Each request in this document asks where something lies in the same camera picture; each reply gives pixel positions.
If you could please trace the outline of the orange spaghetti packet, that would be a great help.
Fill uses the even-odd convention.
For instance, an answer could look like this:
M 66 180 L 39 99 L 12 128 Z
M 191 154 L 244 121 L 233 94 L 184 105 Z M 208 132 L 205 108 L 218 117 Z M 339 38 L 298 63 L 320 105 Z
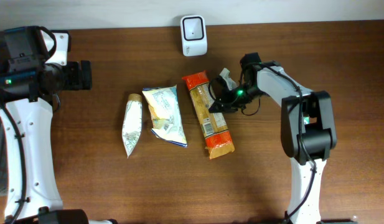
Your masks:
M 182 77 L 189 91 L 209 159 L 218 158 L 235 150 L 225 118 L 221 113 L 210 113 L 214 100 L 209 93 L 209 79 L 205 71 Z

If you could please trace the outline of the small teal tissue pack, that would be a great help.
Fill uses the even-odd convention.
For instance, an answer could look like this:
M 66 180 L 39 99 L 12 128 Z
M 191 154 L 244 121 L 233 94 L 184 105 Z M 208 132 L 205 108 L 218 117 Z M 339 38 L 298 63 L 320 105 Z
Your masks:
M 309 117 L 309 115 L 304 115 L 304 116 L 303 116 L 303 119 L 304 119 L 304 124 L 305 124 L 305 125 L 307 125 L 307 124 L 310 123 L 310 117 Z

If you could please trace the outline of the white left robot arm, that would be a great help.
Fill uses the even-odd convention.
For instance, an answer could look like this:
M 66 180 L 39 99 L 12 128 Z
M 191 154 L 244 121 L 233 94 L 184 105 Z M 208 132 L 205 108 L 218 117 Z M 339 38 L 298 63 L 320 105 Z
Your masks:
M 7 29 L 9 58 L 0 71 L 1 132 L 8 174 L 6 223 L 90 224 L 81 209 L 64 209 L 54 176 L 51 124 L 64 90 L 89 90 L 91 64 L 70 62 L 71 36 L 43 26 Z

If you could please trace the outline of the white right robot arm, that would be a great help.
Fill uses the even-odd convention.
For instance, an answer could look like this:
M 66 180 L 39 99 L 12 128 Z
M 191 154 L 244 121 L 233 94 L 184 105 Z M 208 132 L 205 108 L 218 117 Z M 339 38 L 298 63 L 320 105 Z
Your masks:
M 229 78 L 216 79 L 222 94 L 209 112 L 244 111 L 261 96 L 275 101 L 281 108 L 281 144 L 292 172 L 291 199 L 283 223 L 321 223 L 322 174 L 337 144 L 330 95 L 302 86 L 278 62 L 262 62 L 257 53 L 244 55 L 240 66 L 238 86 L 231 86 Z

